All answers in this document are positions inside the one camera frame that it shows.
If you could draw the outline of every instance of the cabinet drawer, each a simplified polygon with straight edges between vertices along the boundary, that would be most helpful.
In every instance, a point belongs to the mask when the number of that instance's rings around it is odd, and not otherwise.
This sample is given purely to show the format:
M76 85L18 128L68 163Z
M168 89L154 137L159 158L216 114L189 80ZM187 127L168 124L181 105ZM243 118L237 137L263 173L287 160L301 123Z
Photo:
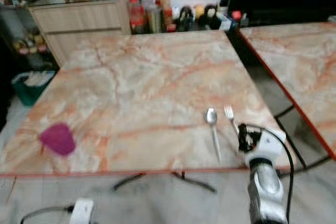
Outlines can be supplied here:
M121 30L93 31L88 33L49 34L46 36L53 55L61 67L69 59L71 53L83 40L95 40L103 37L122 35Z
M42 8L32 12L44 33L121 27L116 4Z

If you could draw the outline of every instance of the wooden cabinet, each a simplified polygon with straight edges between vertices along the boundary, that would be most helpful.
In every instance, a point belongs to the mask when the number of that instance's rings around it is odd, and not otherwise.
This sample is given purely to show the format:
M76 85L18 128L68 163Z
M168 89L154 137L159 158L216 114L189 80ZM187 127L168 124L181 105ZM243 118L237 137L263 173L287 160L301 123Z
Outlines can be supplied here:
M29 10L61 67L83 39L131 34L128 0L33 6Z

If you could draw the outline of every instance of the green basket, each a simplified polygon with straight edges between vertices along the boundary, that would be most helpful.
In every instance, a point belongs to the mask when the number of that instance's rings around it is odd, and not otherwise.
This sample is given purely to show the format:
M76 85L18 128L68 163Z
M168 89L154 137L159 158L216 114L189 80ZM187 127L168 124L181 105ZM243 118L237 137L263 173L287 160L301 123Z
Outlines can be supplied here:
M56 72L47 71L47 74L50 75L50 79L40 86L30 87L25 85L25 80L27 80L27 78L29 77L29 72L20 73L12 79L12 86L15 90L15 93L24 105L33 106L35 104L41 93L55 76Z

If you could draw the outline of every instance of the electrical cord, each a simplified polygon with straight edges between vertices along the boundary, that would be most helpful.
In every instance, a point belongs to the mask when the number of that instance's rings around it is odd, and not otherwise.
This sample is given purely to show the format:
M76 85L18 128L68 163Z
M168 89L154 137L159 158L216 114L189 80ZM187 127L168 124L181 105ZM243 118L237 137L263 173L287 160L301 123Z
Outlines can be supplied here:
M289 188L288 188L288 197L287 197L287 209L286 209L286 218L287 221L289 223L289 212L290 212L290 203L291 203L291 199L292 199L292 192L293 192L293 182L294 182L294 163L293 163L293 159L292 156L290 155L290 152L287 148L287 146L285 145L285 143L276 135L274 134L272 131L258 126L258 125L254 125L254 124L246 124L247 127L253 127L253 128L257 128L260 131L266 131L269 134L273 135L283 146L283 148L285 149L288 159L289 159L289 164L290 164L290 173L289 173Z
M64 207L46 207L46 208L42 208L40 210L36 210L34 212L31 212L25 216L23 216L20 224L24 224L24 222L34 216L37 215L41 215L41 214L45 214L46 212L53 212L53 211L65 211L69 214L71 214L73 212L75 205L69 205L69 206L64 206Z

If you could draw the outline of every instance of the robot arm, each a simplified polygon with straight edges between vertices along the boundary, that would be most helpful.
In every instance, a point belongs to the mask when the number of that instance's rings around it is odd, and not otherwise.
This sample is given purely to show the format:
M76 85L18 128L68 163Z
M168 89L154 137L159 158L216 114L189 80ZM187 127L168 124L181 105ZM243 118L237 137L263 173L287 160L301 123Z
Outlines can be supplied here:
M286 135L272 130L285 142ZM284 189L274 169L276 158L281 154L282 145L272 134L259 129L239 126L239 150L246 153L245 163L250 167L251 224L288 224L281 200Z

